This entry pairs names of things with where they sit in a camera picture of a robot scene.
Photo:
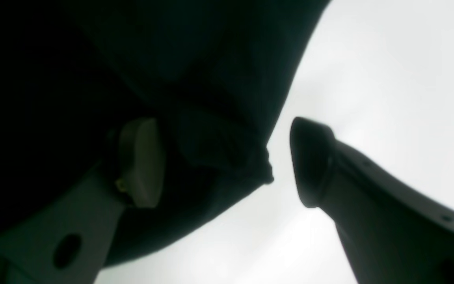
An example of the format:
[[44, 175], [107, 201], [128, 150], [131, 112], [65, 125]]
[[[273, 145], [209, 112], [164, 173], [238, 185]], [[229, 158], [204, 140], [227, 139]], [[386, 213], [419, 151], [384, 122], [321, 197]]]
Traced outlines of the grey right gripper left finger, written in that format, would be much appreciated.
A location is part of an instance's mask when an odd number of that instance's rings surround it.
[[42, 211], [0, 233], [0, 284], [92, 284], [128, 207], [155, 208], [166, 151], [155, 118], [128, 122], [116, 139], [119, 173], [98, 164]]

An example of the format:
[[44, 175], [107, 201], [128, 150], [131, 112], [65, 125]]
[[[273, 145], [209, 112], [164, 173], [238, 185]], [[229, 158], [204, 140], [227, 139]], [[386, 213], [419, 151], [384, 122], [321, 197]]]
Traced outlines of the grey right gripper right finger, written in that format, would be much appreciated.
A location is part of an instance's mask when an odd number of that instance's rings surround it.
[[454, 210], [411, 189], [328, 126], [292, 121], [299, 198], [333, 219], [359, 284], [454, 284]]

